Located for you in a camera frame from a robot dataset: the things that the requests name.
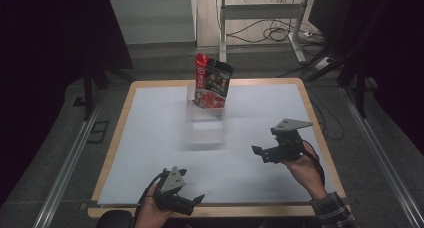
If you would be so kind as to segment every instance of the gray floor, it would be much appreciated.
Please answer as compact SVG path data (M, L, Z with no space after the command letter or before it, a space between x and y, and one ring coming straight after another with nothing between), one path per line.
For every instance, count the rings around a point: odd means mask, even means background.
M197 49L131 48L135 70L125 71L139 80L193 79ZM201 52L217 56L214 49ZM276 77L298 67L288 46L229 49L228 62L236 67L234 78ZM307 90L315 104L326 141L352 206L352 212L366 227L411 227L404 210L381 171L364 135L357 125L342 92L336 85L338 71L312 83ZM95 227L86 205L93 193L103 160L117 124L130 84L108 73L111 81L96 121L108 121L101 143L91 134L84 146L71 180L50 227ZM83 125L84 107L73 102L83 96L81 81L70 85L66 101L49 136L7 202L0 209L0 227L31 227L56 179L66 155ZM367 121L379 138L406 187L421 210L424 208L424 158L409 139L373 100L366 95Z

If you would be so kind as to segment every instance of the wooden table edge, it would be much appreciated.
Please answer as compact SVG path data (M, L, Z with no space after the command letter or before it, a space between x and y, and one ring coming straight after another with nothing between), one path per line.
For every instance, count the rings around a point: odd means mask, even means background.
M97 180L96 187L93 192L93 196L91 198L92 201L97 201L100 197L101 191L103 189L104 183L106 182L106 178L109 175L110 169L113 164L113 160L116 154L116 151L119 146L119 142L121 140L122 131L124 129L125 123L128 118L129 111L131 109L132 101L135 95L137 88L143 87L178 87L178 86L188 86L190 84L194 84L194 80L158 80L158 81L136 81L131 84L131 87L128 91L127 98L125 100L124 106L122 108L122 112L120 114L118 124L116 126L114 135L112 137L111 144L109 146L109 150L107 152L105 162L103 164L102 170L100 172L99 178ZM333 160L331 158L331 154L328 150L327 144L325 142L324 136L321 132L321 128L319 126L318 120L315 116L315 112L312 108L312 104L309 100L309 96L307 94L305 85L302 80L298 78L259 78L259 79L232 79L230 85L278 85L278 84L296 84L299 93L302 97L302 100L305 105L305 109L308 113L309 120L313 123L313 131L317 142L321 148L321 159L324 159L328 172L330 173L330 178L333 182L334 188L336 192L339 194L341 198L346 198L346 194L344 192L343 186L340 182L340 178L335 169ZM293 211L301 211L297 214L291 214L287 208L293 209ZM103 213L108 210L115 209L124 209L129 210L133 213L132 208L88 208L88 215L90 217L100 217ZM196 207L195 212L193 212L191 217L276 217L276 216L314 216L310 205L298 205L298 206L234 206L234 207ZM181 214L173 213L172 217L179 217Z

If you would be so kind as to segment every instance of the wall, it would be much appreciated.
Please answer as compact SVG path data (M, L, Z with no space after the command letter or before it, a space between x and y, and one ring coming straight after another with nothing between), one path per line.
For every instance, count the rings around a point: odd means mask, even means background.
M125 43L195 41L195 0L110 0Z

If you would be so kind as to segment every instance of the metal frame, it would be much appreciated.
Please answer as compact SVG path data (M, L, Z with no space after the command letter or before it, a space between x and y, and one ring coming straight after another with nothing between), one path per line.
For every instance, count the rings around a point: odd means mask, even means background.
M60 200L65 193L66 187L68 186L69 180L74 172L75 166L81 155L87 138L90 134L91 128L93 127L94 121L96 120L97 114L100 110L102 101L104 99L106 91L100 90L97 101L94 105L94 110L89 116L87 121L84 121L83 126L72 146L59 174L54 181L50 192L44 201L43 207L41 208L38 216L35 220L33 228L49 227L54 215L56 214L57 207L59 206Z
M384 148L381 146L377 136L374 134L367 120L364 119L356 109L355 98L350 88L341 87L340 90L344 95L346 103L349 106L356 123L358 124L362 134L366 138L368 145L370 146L371 151L374 155L374 158L376 159L378 165L381 168L381 171L383 172L388 183L390 184L393 193L398 199L399 204L404 210L405 215L411 223L412 227L424 227L424 218L420 209L418 208L415 199L412 197L411 192L408 190L407 186L402 181L399 174L396 172L396 169L392 165L390 159L384 151Z
M300 64L306 63L306 58L299 46L297 37L307 7L308 0L302 0L300 4L242 4L226 5L221 0L221 34L219 43L219 60L227 61L227 44L225 33L226 20L248 19L295 19L295 27L288 37L297 60Z

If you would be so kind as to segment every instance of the wire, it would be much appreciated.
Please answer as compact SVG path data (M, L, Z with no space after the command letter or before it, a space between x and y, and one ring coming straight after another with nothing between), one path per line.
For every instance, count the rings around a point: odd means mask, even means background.
M233 38L236 38L236 39L239 39L239 40L242 40L242 41L248 42L248 43L259 43L259 42L262 42L262 41L268 40L268 37L265 37L265 38L263 38L263 39L261 39L261 40L251 41L251 40L246 40L246 39L243 39L243 38L241 38L241 37L239 37L239 36L235 36L235 35L227 35L227 36L229 36L229 37L233 37Z
M342 125L342 123L340 122L339 119L337 119L337 117L334 115L334 113L318 98L318 96L315 94L315 92L312 89L309 89L309 91L312 93L312 95L316 98L316 100L328 111L328 113L330 113L330 115L336 120L336 122L339 124L340 129L341 129L341 134L339 137L332 137L327 133L327 137L329 139L332 140L342 140L345 136L345 129ZM320 111L320 109L318 108L318 112L321 114L321 116L324 118L324 116L322 115L322 112Z
M287 72L285 72L285 73L283 73L283 74L281 74L281 75L276 76L275 78L282 78L282 77L284 77L284 76L286 76L286 75L288 75L288 74L290 74L290 73L293 73L293 72L299 71L299 70L301 70L301 69L303 69L303 67L298 67L298 68L295 68L295 69L293 69L293 70L289 70L289 71L287 71Z
M238 33L240 33L240 32L242 32L242 31L245 31L245 30L247 30L247 29L249 29L250 27L252 27L252 26L254 26L254 25L256 25L256 24L259 24L259 23L261 23L261 22L264 22L264 21L270 21L270 20L258 20L258 21L256 21L256 22L254 22L254 23L252 23L252 24L250 24L250 25L248 25L248 26L246 26L245 28L243 28L243 29L241 29L241 30L239 30L239 31L236 31L236 32L233 32L233 33L228 33L227 35L235 35L235 34L238 34Z
M290 27L292 27L291 26L291 18L290 18L290 23L289 23L289 32L290 32Z
M215 0L215 8L216 8L216 21L218 22L219 30L221 30L221 23L219 22L219 14L218 14L218 0Z
M306 155L313 163L315 163L315 167L318 170L318 174L321 178L321 183L322 185L325 185L325 174L324 174L324 169L321 166L321 163L319 162L319 157L317 155L317 152L315 151L315 148L311 145L311 143L309 143L306 140L303 140L304 142L306 142L313 150L314 154L311 154L308 150L306 150L305 148L303 148L302 153L303 155Z
M137 203L137 208L135 210L135 214L134 214L134 225L137 223L137 219L138 216L140 214L141 211L141 205L143 204L144 199L146 199L147 194L149 193L150 188L153 186L153 184L156 182L156 180L158 180L159 178L161 178L163 176L163 172L160 173L159 175L157 175L152 182L150 182L150 184L147 186L147 188L144 190L143 195L140 197L140 199L138 200Z
M328 136L328 130L327 130L327 121L325 119L325 116L322 113L321 109L318 107L318 105L312 99L311 99L311 103L312 103L312 106L314 106L315 109L318 111L318 113L319 113L319 115L321 117L322 126L323 126L323 127L321 127L322 134L324 135L324 138L327 138L327 136Z

